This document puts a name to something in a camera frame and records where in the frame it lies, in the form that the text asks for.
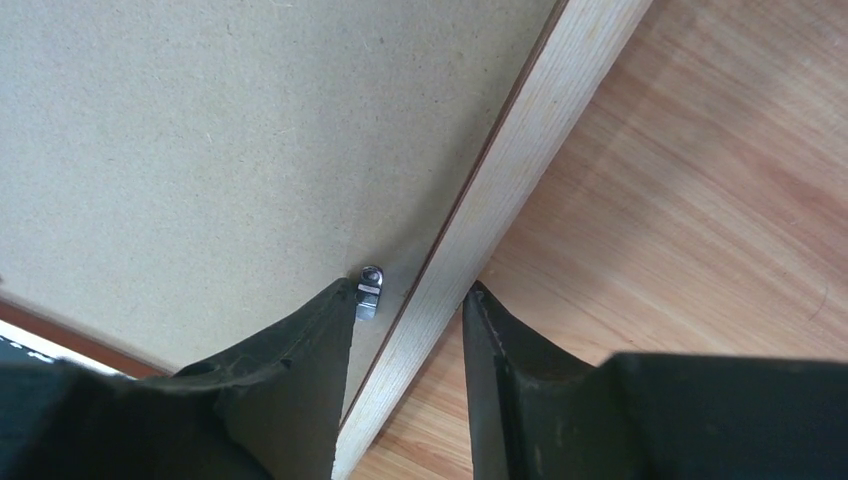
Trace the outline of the wooden picture frame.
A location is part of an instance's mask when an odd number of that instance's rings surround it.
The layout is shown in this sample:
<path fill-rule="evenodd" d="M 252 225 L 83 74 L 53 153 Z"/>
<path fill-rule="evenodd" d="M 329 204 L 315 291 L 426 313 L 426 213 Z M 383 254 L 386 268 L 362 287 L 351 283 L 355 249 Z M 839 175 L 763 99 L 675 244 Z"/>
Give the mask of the wooden picture frame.
<path fill-rule="evenodd" d="M 503 103 L 425 262 L 354 394 L 347 391 L 332 475 L 350 474 L 449 318 L 574 127 L 635 27 L 646 1 L 550 1 L 553 9 Z M 72 362 L 130 379 L 170 377 L 120 349 L 46 321 L 58 349 L 28 346 L 24 363 Z"/>

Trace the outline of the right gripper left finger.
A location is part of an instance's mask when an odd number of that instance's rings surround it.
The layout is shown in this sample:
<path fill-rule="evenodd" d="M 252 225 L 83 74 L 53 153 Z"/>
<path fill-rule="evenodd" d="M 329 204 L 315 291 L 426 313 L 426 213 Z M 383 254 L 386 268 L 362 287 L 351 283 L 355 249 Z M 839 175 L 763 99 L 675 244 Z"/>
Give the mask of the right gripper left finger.
<path fill-rule="evenodd" d="M 165 377 L 1 367 L 5 479 L 328 479 L 356 307 L 341 278 L 295 312 Z"/>

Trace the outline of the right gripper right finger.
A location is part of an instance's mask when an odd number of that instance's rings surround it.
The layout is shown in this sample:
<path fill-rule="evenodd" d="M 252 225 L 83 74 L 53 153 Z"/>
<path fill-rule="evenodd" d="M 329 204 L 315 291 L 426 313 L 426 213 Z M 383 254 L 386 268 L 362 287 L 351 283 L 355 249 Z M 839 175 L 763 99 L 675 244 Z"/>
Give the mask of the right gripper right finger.
<path fill-rule="evenodd" d="M 598 366 L 513 316 L 463 302 L 477 479 L 843 479 L 847 367 L 619 352 Z"/>

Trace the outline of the brown cardboard backing sheet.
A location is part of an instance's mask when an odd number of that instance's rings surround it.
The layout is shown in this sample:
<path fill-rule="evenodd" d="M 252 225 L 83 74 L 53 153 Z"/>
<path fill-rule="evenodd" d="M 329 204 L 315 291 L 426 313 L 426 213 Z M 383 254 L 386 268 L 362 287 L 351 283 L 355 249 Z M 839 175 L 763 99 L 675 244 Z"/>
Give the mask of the brown cardboard backing sheet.
<path fill-rule="evenodd" d="M 176 371 L 366 265 L 361 385 L 550 1 L 5 1 L 1 297 Z"/>

